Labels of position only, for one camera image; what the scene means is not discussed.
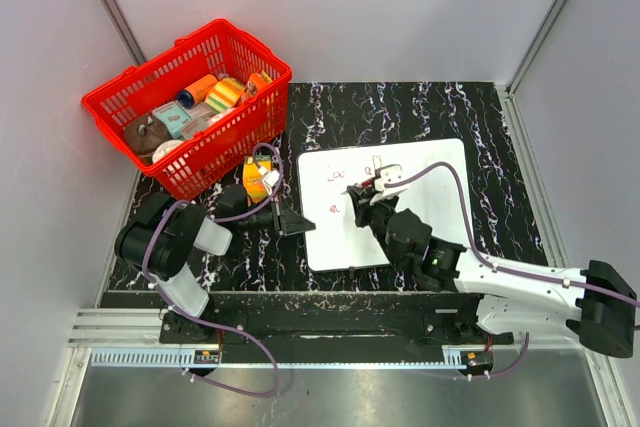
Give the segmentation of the red capped whiteboard marker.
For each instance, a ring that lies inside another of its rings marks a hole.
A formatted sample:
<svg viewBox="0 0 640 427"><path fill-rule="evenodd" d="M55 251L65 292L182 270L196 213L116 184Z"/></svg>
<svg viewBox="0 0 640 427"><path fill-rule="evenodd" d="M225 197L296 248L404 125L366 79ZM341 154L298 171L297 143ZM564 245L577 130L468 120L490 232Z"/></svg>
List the red capped whiteboard marker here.
<svg viewBox="0 0 640 427"><path fill-rule="evenodd" d="M373 195L365 195L365 194L364 194L364 192L363 192L363 190L362 190L362 188L361 188L361 186L360 186L360 184L361 184L362 182L356 182L356 183L354 183L354 184L347 185L347 186L345 187L345 190L342 192L342 195L351 195L351 194L355 194L355 195L357 195L357 196L365 196L365 197L367 197L367 196L373 196Z"/></svg>

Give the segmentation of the white whiteboard black frame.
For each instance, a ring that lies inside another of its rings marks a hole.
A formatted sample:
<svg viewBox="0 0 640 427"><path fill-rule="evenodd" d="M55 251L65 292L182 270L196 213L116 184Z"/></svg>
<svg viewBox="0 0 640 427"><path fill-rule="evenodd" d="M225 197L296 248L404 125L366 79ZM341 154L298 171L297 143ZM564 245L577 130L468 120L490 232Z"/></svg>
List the white whiteboard black frame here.
<svg viewBox="0 0 640 427"><path fill-rule="evenodd" d="M371 229L355 225L346 187L372 177L377 167L398 164L407 178L441 161L456 170L465 208L470 211L465 147L459 139L353 146L300 154L297 169L301 211L316 225L305 234L309 269L320 273L387 265ZM436 168L412 182L399 195L397 209L405 208L430 225L436 237L469 244L456 183L448 169Z"/></svg>

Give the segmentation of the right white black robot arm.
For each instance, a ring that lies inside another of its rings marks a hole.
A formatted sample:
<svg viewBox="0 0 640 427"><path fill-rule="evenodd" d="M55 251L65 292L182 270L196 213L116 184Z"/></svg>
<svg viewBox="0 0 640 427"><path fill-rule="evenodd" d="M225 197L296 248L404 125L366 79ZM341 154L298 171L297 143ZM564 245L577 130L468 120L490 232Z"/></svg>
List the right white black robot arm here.
<svg viewBox="0 0 640 427"><path fill-rule="evenodd" d="M348 186L346 194L356 226L371 230L391 267L425 291L480 296L477 308L454 320L463 341L547 328L596 353L632 357L639 300L609 263L548 268L507 262L434 236L414 212L397 210L398 195L383 194L372 180Z"/></svg>

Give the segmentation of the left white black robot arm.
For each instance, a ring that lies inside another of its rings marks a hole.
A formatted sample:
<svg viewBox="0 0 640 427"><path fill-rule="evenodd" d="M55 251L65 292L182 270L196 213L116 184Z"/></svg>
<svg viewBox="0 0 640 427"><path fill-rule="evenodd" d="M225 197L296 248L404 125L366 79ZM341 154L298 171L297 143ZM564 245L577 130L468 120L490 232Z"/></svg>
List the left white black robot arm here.
<svg viewBox="0 0 640 427"><path fill-rule="evenodd" d="M178 309L184 316L182 331L201 343L214 336L217 320L207 312L209 294L196 281L188 258L194 250L223 257L236 233L256 229L291 236L313 231L316 225L277 197L262 208L251 205L239 184L223 189L214 217L201 205L156 192L120 230L114 253L140 271L168 306Z"/></svg>

